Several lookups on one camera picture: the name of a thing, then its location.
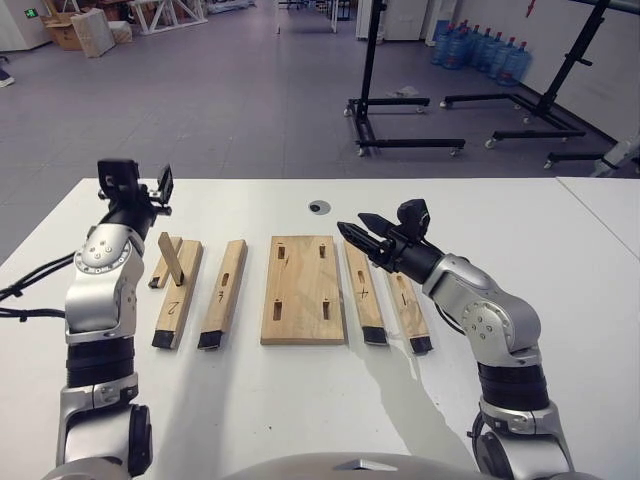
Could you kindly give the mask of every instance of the wooden block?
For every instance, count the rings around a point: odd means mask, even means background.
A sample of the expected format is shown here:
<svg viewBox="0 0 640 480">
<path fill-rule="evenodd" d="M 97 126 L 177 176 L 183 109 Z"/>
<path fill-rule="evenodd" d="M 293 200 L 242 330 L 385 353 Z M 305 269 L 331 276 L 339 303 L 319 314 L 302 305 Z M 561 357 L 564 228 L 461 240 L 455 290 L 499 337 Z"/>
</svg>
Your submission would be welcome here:
<svg viewBox="0 0 640 480">
<path fill-rule="evenodd" d="M 260 342 L 263 345 L 344 343 L 333 237 L 271 239 Z"/>
<path fill-rule="evenodd" d="M 233 240 L 227 244 L 209 309 L 202 324 L 199 349 L 218 348 L 222 334 L 229 331 L 246 255 L 247 244 L 244 240 Z"/>
<path fill-rule="evenodd" d="M 168 236 L 166 232 L 162 232 L 158 237 L 158 247 L 160 247 L 160 258 L 158 259 L 158 264 L 156 265 L 155 270 L 151 274 L 151 279 L 149 280 L 149 288 L 164 288 L 164 285 L 167 283 L 167 278 L 169 278 L 169 265 L 167 264 L 167 260 L 165 258 L 165 252 L 162 250 L 163 248 L 167 251 L 167 255 L 171 256 L 171 251 L 175 253 L 176 259 L 177 254 L 180 251 L 180 247 L 182 246 L 182 237 L 169 237 L 169 246 L 166 245 L 165 235 Z"/>
<path fill-rule="evenodd" d="M 396 313 L 400 317 L 402 329 L 411 343 L 413 353 L 427 353 L 433 347 L 411 279 L 402 273 L 390 273 L 387 277 Z"/>
<path fill-rule="evenodd" d="M 384 331 L 384 322 L 369 271 L 369 260 L 364 253 L 348 242 L 344 243 L 344 251 L 347 254 L 351 289 L 364 341 L 372 345 L 387 345 L 387 334 Z"/>
<path fill-rule="evenodd" d="M 179 252 L 182 246 L 182 237 L 170 237 L 171 248 L 174 252 Z M 169 277 L 169 266 L 163 255 L 160 255 L 156 269 L 151 274 L 151 280 L 149 280 L 149 288 L 164 288 Z"/>
<path fill-rule="evenodd" d="M 160 309 L 156 333 L 152 345 L 159 348 L 174 349 L 180 343 L 180 337 L 189 315 L 189 306 L 193 289 L 198 278 L 202 260 L 202 244 L 195 240 L 184 240 L 178 254 L 178 260 L 184 273 L 184 282 L 178 286 L 169 282 L 167 295 Z"/>
</svg>

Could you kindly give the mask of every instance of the gray carpet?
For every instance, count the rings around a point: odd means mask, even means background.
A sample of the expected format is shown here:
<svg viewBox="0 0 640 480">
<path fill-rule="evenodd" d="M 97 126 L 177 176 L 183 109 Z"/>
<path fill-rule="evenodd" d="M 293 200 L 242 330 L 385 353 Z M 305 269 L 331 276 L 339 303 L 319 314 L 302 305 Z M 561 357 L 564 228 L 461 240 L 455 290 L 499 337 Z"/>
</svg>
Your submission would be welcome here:
<svg viewBox="0 0 640 480">
<path fill-rule="evenodd" d="M 522 113 L 500 101 L 439 109 L 445 95 L 500 89 L 473 70 L 433 67 L 431 49 L 403 42 L 378 48 L 372 95 L 411 85 L 432 105 L 424 115 L 372 114 L 377 135 L 464 138 L 466 148 L 455 158 L 448 149 L 360 158 L 343 117 L 346 99 L 359 95 L 366 50 L 355 40 L 355 12 L 337 35 L 315 12 L 281 17 L 275 35 L 272 2 L 258 0 L 204 25 L 136 37 L 99 59 L 54 45 L 11 55 L 16 83 L 0 89 L 0 261 L 79 179 L 95 177 L 104 157 L 133 158 L 144 176 L 170 162 L 178 178 L 547 177 L 592 171 L 591 162 L 543 170 L 549 151 L 608 148 L 589 133 L 486 150 L 493 130 L 522 127 Z"/>
</svg>

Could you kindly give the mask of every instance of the white table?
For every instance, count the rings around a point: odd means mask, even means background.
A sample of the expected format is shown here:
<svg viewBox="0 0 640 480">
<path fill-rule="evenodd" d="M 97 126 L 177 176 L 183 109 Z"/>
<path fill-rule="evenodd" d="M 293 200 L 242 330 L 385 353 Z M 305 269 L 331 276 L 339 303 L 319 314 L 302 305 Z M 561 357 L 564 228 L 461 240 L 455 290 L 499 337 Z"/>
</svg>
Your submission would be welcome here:
<svg viewBox="0 0 640 480">
<path fill-rule="evenodd" d="M 558 180 L 640 258 L 640 180 L 573 177 Z"/>
<path fill-rule="evenodd" d="M 106 211 L 97 189 L 96 180 L 80 182 L 0 268 L 0 285 L 79 246 Z M 395 218 L 396 207 L 416 197 L 429 205 L 432 242 L 467 256 L 538 311 L 549 392 L 577 468 L 603 478 L 639 477 L 637 258 L 558 181 L 480 179 L 177 180 L 174 215 L 151 230 L 138 287 L 137 401 L 151 407 L 155 450 L 145 478 L 218 478 L 317 451 L 412 453 L 472 468 L 465 432 L 480 389 L 466 340 L 420 297 L 434 350 L 414 357 L 383 272 L 374 270 L 391 347 L 364 345 L 335 226 L 355 221 L 358 212 Z M 308 211 L 316 199 L 331 203 L 328 215 Z M 164 292 L 145 283 L 163 230 L 205 245 L 176 352 L 151 347 Z M 348 345 L 259 344 L 269 239 L 297 234 L 334 235 Z M 200 321 L 226 242 L 236 238 L 246 239 L 249 253 L 232 331 L 222 350 L 201 352 Z M 71 269 L 59 272 L 21 304 L 62 308 L 72 277 Z M 0 335 L 2 476 L 39 478 L 54 460 L 64 327 L 58 319 L 5 320 Z"/>
</svg>

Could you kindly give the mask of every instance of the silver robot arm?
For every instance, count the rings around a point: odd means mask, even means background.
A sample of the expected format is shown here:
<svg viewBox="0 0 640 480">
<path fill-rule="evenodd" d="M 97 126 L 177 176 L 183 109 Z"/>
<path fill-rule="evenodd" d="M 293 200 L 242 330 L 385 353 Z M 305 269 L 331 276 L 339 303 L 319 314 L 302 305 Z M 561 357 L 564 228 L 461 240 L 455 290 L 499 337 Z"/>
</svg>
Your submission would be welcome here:
<svg viewBox="0 0 640 480">
<path fill-rule="evenodd" d="M 480 471 L 516 480 L 582 478 L 563 476 L 574 468 L 558 409 L 547 394 L 540 319 L 533 308 L 465 258 L 445 255 L 427 242 L 424 200 L 400 206 L 400 225 L 375 214 L 359 217 L 383 240 L 339 222 L 345 239 L 375 265 L 422 284 L 422 292 L 469 340 L 482 386 L 480 413 L 470 432 Z"/>
<path fill-rule="evenodd" d="M 422 292 L 462 327 L 478 363 L 480 414 L 490 429 L 474 438 L 481 471 L 514 479 L 573 471 L 558 408 L 547 395 L 533 308 L 451 254 L 435 265 Z"/>
<path fill-rule="evenodd" d="M 168 215 L 171 170 L 157 191 L 138 184 L 132 160 L 98 162 L 109 213 L 75 254 L 76 278 L 65 302 L 67 384 L 60 394 L 57 468 L 46 480 L 128 479 L 151 464 L 151 422 L 134 371 L 136 285 L 144 238 L 158 214 Z"/>
</svg>

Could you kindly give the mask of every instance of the handwritten number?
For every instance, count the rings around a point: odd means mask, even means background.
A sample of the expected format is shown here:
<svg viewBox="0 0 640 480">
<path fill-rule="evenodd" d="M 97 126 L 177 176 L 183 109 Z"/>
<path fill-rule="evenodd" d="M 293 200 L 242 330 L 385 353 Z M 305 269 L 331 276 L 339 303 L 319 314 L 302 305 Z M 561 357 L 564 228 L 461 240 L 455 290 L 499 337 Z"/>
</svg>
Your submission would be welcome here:
<svg viewBox="0 0 640 480">
<path fill-rule="evenodd" d="M 176 311 L 176 308 L 178 308 L 178 305 L 180 305 L 180 302 L 171 302 L 169 303 L 169 311 L 167 312 L 169 315 L 173 315 Z"/>
</svg>

